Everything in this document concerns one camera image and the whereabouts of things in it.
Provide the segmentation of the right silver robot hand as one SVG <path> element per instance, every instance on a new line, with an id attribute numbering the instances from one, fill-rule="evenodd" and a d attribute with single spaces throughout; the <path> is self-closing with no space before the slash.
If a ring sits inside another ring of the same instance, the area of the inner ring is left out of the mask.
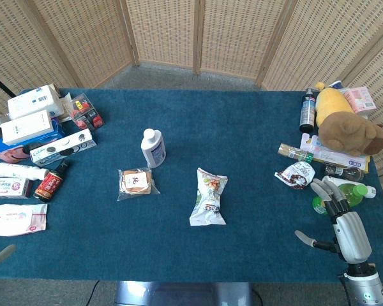
<path id="1" fill-rule="evenodd" d="M 339 254 L 348 264 L 367 261 L 372 253 L 368 236 L 359 214 L 350 209 L 343 192 L 332 182 L 316 178 L 310 187 L 325 203 L 336 240 L 332 243 L 318 241 L 299 230 L 295 231 L 296 237 L 310 247 Z"/>

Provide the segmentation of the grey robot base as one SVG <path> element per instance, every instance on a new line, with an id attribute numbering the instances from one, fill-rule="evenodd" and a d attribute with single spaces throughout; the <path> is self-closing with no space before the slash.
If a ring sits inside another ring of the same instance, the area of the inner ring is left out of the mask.
<path id="1" fill-rule="evenodd" d="M 119 281 L 114 306 L 254 306 L 247 282 Z"/>

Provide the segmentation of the white red snack packet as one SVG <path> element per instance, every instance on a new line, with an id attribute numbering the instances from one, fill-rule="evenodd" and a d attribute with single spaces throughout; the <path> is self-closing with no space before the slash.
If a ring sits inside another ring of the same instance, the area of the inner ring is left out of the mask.
<path id="1" fill-rule="evenodd" d="M 312 182 L 315 170 L 309 163 L 299 161 L 283 171 L 275 172 L 274 176 L 293 189 L 304 189 Z"/>

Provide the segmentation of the white green snack bag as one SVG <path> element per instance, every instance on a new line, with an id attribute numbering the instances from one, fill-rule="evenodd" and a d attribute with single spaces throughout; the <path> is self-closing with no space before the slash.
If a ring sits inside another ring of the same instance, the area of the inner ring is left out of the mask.
<path id="1" fill-rule="evenodd" d="M 228 177 L 197 169 L 197 199 L 189 218 L 190 226 L 226 225 L 220 213 L 220 198 Z"/>

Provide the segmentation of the dark pepper grinder bottle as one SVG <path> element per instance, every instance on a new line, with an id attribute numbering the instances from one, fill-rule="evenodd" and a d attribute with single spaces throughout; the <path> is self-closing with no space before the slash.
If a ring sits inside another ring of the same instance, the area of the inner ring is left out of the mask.
<path id="1" fill-rule="evenodd" d="M 361 182 L 364 179 L 364 173 L 355 167 L 341 167 L 331 163 L 325 163 L 325 174 L 330 177 Z"/>

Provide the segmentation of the pink toothbrush package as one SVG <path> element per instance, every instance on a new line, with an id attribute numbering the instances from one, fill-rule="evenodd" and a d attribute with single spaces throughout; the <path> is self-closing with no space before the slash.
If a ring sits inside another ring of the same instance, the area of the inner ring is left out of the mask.
<path id="1" fill-rule="evenodd" d="M 354 167 L 369 172 L 370 156 L 350 156 L 343 152 L 333 151 L 321 144 L 317 135 L 303 133 L 300 149 L 313 154 L 313 159 L 321 163 L 331 163 L 338 166 Z"/>

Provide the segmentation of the brown wrapped stick pack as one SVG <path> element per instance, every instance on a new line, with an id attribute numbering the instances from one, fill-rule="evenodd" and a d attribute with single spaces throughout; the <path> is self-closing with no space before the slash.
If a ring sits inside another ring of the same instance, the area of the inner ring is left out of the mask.
<path id="1" fill-rule="evenodd" d="M 278 153 L 297 161 L 304 161 L 306 163 L 311 163 L 313 161 L 313 154 L 311 152 L 307 152 L 284 143 L 280 144 Z"/>

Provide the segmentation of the brown plush toy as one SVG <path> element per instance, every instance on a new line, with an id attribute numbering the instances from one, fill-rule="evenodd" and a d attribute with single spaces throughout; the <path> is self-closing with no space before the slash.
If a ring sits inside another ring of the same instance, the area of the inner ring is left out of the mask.
<path id="1" fill-rule="evenodd" d="M 323 146 L 350 156 L 372 156 L 383 149 L 383 127 L 350 112 L 335 112 L 319 126 Z"/>

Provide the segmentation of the blue table cloth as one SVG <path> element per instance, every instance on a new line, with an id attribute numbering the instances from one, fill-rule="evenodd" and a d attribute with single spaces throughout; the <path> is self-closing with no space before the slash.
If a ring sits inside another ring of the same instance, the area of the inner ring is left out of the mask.
<path id="1" fill-rule="evenodd" d="M 86 89 L 104 125 L 96 146 L 68 158 L 47 210 L 47 229 L 0 237 L 0 278 L 163 282 L 334 282 L 346 264 L 294 234 L 330 241 L 310 188 L 274 173 L 299 145 L 301 91 Z M 144 130 L 161 131 L 166 158 L 150 168 L 160 194 L 117 201 L 118 170 L 148 168 Z M 228 177 L 226 225 L 190 226 L 197 169 Z"/>

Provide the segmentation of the woven bamboo folding screen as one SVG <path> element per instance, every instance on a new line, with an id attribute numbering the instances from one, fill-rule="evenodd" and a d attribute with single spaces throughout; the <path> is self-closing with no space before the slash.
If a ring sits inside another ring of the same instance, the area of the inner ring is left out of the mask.
<path id="1" fill-rule="evenodd" d="M 383 0 L 0 0 L 0 114 L 22 89 L 98 87 L 145 62 L 265 90 L 364 85 L 383 124 Z"/>

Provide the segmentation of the clear box of red items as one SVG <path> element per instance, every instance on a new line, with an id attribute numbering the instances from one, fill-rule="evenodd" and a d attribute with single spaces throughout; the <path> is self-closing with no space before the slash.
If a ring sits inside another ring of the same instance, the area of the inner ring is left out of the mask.
<path id="1" fill-rule="evenodd" d="M 72 121 L 80 129 L 94 131 L 104 125 L 101 115 L 96 111 L 95 107 L 85 94 L 79 94 L 72 99 L 68 107 L 68 112 Z"/>

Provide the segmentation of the white oreo cookie box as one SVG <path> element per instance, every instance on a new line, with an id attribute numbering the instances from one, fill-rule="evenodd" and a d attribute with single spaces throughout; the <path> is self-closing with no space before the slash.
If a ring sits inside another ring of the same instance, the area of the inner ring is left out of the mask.
<path id="1" fill-rule="evenodd" d="M 95 146 L 90 130 L 85 129 L 30 151 L 30 158 L 35 165 L 45 166 Z"/>

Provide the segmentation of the pink white wet wipes pack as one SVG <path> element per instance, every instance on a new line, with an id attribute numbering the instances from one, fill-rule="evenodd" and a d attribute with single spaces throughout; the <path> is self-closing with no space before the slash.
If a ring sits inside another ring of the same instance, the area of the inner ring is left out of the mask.
<path id="1" fill-rule="evenodd" d="M 0 237 L 14 237 L 38 231 L 47 227 L 47 204 L 0 205 Z"/>

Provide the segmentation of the white box top left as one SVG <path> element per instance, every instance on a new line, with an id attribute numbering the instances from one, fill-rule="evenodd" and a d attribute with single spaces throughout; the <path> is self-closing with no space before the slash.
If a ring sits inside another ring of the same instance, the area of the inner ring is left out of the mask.
<path id="1" fill-rule="evenodd" d="M 8 100 L 8 115 L 11 120 L 42 110 L 51 118 L 64 114 L 59 94 L 52 85 L 44 85 Z"/>

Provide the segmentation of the blue and pink box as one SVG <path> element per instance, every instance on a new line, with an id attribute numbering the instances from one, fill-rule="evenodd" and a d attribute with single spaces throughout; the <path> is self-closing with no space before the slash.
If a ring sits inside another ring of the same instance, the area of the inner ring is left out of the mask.
<path id="1" fill-rule="evenodd" d="M 6 145 L 3 143 L 3 139 L 0 138 L 0 159 L 6 163 L 18 163 L 29 159 L 30 151 L 66 136 L 62 125 L 57 119 L 52 119 L 52 125 L 53 131 L 14 145 Z"/>

